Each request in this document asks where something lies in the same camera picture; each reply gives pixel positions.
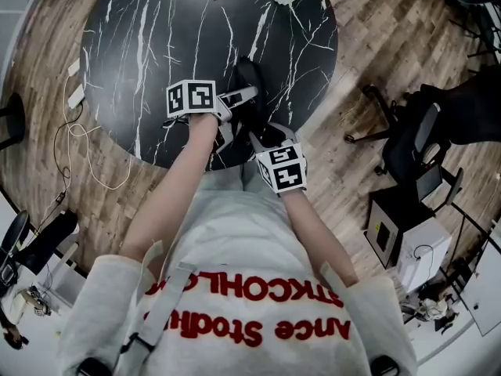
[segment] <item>chair wheel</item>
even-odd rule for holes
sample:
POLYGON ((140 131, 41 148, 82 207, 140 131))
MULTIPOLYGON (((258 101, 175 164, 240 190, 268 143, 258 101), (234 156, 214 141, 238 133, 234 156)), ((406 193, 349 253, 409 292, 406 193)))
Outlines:
POLYGON ((372 89, 372 85, 366 85, 362 88, 362 93, 365 95, 365 96, 369 96, 370 94, 370 90, 372 89))
POLYGON ((353 136, 351 136, 351 135, 345 135, 344 136, 344 141, 346 143, 349 143, 350 145, 355 144, 355 138, 353 138, 353 136))

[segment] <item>black buckle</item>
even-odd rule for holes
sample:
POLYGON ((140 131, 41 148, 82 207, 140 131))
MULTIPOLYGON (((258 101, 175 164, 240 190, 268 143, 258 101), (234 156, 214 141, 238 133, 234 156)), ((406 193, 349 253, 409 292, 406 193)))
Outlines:
POLYGON ((131 335, 131 337, 128 338, 128 343, 122 346, 122 348, 120 349, 120 354, 126 353, 131 348, 133 342, 138 342, 148 351, 150 351, 150 353, 155 349, 154 345, 148 344, 142 338, 140 338, 139 333, 134 333, 131 335))

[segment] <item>shirt sleeve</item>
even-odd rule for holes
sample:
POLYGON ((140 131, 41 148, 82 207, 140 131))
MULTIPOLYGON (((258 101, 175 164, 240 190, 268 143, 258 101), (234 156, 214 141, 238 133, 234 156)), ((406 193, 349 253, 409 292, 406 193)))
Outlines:
POLYGON ((386 355, 400 366, 400 375, 417 374, 416 354, 405 332, 393 281, 389 277, 374 277, 348 291, 357 307, 355 325, 369 362, 386 355))
POLYGON ((126 338, 141 271, 141 264, 129 258, 105 255, 96 259, 59 341, 63 375, 74 375, 89 357, 113 368, 126 338))

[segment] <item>person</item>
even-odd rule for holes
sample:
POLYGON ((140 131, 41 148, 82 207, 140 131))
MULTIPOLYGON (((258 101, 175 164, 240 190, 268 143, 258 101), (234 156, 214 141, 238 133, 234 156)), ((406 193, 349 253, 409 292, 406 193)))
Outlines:
POLYGON ((210 114, 190 118, 186 147, 119 255, 96 259, 62 333, 62 374, 78 374, 87 359, 114 369, 138 342, 148 349, 136 364, 142 375, 366 375, 386 356, 400 374, 416 374, 392 281, 359 281, 302 190, 278 197, 254 163, 204 174, 217 131, 210 114), (150 261, 152 246, 163 254, 150 261), (339 291, 326 287, 325 263, 339 291), (193 272, 166 321, 150 329, 158 343, 135 340, 174 294, 182 264, 193 272))
POLYGON ((23 348, 23 345, 28 345, 30 342, 27 338, 22 336, 17 329, 15 324, 10 323, 9 319, 3 312, 2 307, 0 306, 0 325, 2 325, 3 330, 3 338, 12 348, 16 350, 20 350, 23 348))

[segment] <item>black marble table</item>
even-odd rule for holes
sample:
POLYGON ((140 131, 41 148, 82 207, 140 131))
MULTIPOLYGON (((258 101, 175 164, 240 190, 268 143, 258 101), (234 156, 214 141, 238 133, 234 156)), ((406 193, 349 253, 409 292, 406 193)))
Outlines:
MULTIPOLYGON (((337 55, 329 0, 98 0, 81 41, 81 81, 110 138, 151 164, 169 168, 188 139, 186 125, 165 130, 165 89, 183 79, 232 88, 240 56, 259 63, 269 118, 298 130, 322 101, 337 55)), ((251 159, 239 137, 208 169, 251 159)))

